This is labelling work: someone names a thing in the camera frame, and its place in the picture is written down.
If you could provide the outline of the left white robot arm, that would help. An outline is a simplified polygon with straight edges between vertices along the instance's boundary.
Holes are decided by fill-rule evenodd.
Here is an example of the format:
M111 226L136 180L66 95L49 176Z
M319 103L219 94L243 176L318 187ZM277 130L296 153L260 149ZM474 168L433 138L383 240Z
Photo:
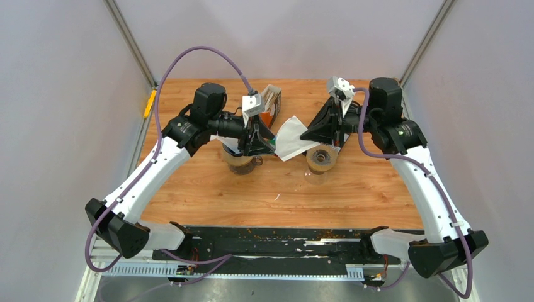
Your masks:
M261 119L266 110L262 94L242 97L240 116L225 111L224 86L204 83L193 102L169 120L150 154L128 178L103 200L85 206L94 233L119 256L129 259L144 249L167 249L178 260L187 259L193 243L177 223L142 223L140 217L162 185L213 138L237 142L236 154L257 157L273 154L274 134Z

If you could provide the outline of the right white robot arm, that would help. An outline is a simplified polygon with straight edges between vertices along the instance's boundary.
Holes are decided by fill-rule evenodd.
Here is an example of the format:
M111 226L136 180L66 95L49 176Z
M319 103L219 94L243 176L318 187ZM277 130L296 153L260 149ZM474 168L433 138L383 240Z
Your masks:
M369 133L379 149L377 157L388 160L403 180L423 222L424 233L398 232L386 226L363 234L360 254L367 262L389 255L411 263L424 278L471 265L489 243L458 212L443 187L431 152L419 125L404 116L403 91L388 77L372 79L358 104L359 89L346 79L327 82L329 99L301 135L304 141L342 148L351 135Z

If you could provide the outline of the glass coffee carafe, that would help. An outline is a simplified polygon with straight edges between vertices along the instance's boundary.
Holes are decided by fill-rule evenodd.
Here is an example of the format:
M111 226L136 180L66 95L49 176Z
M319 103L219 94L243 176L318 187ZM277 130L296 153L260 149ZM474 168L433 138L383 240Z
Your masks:
M227 159L229 169L237 175L246 175L251 173L256 167L261 166L264 160L262 156L252 157L234 157L230 156Z

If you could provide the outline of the white paper coffee filter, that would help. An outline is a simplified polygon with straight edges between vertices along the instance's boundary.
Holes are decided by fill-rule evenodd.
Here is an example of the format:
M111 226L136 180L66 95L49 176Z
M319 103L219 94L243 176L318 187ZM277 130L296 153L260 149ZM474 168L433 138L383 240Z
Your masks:
M229 137L221 137L218 135L211 135L211 140L218 140L222 142L224 146L226 146L229 150L231 150L234 154L239 154L241 151L239 150L239 143L237 138L229 138Z

